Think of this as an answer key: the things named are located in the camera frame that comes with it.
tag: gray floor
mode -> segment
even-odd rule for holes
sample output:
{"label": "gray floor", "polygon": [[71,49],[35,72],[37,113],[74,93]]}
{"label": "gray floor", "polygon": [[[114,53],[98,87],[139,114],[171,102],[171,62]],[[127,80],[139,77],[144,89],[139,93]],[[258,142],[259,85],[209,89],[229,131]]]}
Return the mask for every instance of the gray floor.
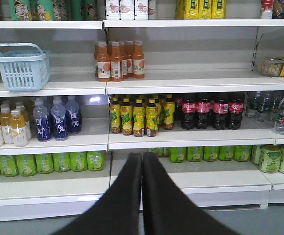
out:
{"label": "gray floor", "polygon": [[[284,235],[284,205],[266,209],[243,208],[205,210],[242,235]],[[0,222],[0,235],[48,235],[74,220],[74,217]],[[140,216],[141,235],[143,217]]]}

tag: store shelf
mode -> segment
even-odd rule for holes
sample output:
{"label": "store shelf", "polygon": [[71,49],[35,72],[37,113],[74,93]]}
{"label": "store shelf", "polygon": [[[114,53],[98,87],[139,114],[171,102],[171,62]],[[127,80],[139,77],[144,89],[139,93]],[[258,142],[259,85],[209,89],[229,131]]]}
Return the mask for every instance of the store shelf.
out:
{"label": "store shelf", "polygon": [[65,141],[52,138],[48,142],[39,142],[32,138],[28,145],[20,148],[13,144],[4,144],[0,147],[0,155],[107,150],[108,128],[107,117],[85,118],[81,132],[69,135]]}
{"label": "store shelf", "polygon": [[0,221],[85,212],[109,187],[109,157],[105,163],[105,169],[97,172],[0,176]]}
{"label": "store shelf", "polygon": [[0,97],[105,94],[105,87],[90,72],[52,73],[50,81],[36,92],[10,92],[0,81]]}
{"label": "store shelf", "polygon": [[284,90],[284,82],[252,71],[148,73],[146,78],[109,82],[107,94]]}

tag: orange juice bottle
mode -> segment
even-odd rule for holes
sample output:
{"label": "orange juice bottle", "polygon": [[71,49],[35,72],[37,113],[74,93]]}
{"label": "orange juice bottle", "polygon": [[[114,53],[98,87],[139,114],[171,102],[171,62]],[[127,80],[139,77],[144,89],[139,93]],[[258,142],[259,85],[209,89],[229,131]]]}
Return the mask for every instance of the orange juice bottle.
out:
{"label": "orange juice bottle", "polygon": [[106,42],[98,43],[97,66],[99,81],[109,82],[111,80],[111,64]]}
{"label": "orange juice bottle", "polygon": [[141,41],[135,41],[133,53],[133,77],[145,78],[144,73],[144,53]]}
{"label": "orange juice bottle", "polygon": [[111,77],[112,77],[111,80],[113,82],[123,81],[122,56],[120,53],[119,42],[112,42],[112,54],[110,60],[111,60]]}
{"label": "orange juice bottle", "polygon": [[124,48],[124,41],[120,41],[120,53],[122,56],[122,74],[123,74],[123,79],[127,79],[128,78],[128,65],[127,65],[127,59],[128,59],[128,55],[125,51]]}

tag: red label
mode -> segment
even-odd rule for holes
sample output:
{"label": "red label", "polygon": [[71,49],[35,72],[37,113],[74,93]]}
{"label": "red label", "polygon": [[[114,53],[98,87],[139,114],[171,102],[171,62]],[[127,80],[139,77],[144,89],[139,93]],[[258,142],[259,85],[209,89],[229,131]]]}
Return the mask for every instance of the red label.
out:
{"label": "red label", "polygon": [[214,103],[214,112],[218,114],[228,113],[228,104]]}
{"label": "red label", "polygon": [[203,102],[196,103],[196,111],[198,113],[208,113],[210,111],[210,108],[211,108],[210,103],[203,103]]}
{"label": "red label", "polygon": [[182,103],[182,112],[191,114],[195,112],[195,103]]}
{"label": "red label", "polygon": [[234,114],[241,114],[243,112],[244,104],[229,103],[229,112]]}

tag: blue bottle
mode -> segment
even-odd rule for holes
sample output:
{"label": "blue bottle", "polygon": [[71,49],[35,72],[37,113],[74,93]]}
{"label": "blue bottle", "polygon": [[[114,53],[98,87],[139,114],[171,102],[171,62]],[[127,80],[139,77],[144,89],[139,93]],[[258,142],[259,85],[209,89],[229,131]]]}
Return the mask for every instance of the blue bottle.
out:
{"label": "blue bottle", "polygon": [[38,141],[46,142],[52,138],[50,131],[50,122],[47,108],[43,105],[43,101],[37,98],[34,101],[35,108],[33,116],[36,123],[36,134]]}

